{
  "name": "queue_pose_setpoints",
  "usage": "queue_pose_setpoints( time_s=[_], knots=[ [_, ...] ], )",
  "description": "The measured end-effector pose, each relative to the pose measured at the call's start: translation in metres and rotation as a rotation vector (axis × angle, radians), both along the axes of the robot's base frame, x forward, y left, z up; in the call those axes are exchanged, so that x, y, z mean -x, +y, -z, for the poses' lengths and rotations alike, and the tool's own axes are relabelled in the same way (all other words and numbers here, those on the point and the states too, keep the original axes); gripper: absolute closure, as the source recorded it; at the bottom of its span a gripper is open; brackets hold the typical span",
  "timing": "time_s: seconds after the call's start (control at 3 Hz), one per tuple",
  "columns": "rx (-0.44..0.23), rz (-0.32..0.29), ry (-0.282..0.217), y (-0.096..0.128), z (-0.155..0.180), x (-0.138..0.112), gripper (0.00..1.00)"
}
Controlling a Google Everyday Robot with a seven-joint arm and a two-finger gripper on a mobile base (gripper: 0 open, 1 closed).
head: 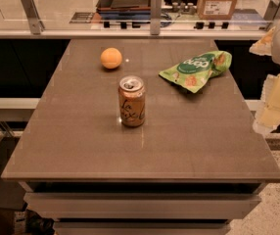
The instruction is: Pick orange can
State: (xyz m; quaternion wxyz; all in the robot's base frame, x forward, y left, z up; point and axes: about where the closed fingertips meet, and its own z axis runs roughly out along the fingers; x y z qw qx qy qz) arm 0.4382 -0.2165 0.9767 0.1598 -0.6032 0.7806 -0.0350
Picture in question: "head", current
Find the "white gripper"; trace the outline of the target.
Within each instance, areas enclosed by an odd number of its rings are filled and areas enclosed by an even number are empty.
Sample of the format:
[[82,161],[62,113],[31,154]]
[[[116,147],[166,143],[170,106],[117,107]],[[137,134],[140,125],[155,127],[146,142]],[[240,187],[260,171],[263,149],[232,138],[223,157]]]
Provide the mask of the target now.
[[[264,37],[254,43],[249,52],[259,56],[271,56],[280,65],[280,20]],[[280,125],[280,73],[269,74],[262,87],[260,102],[255,114],[253,129],[256,133],[267,135]]]

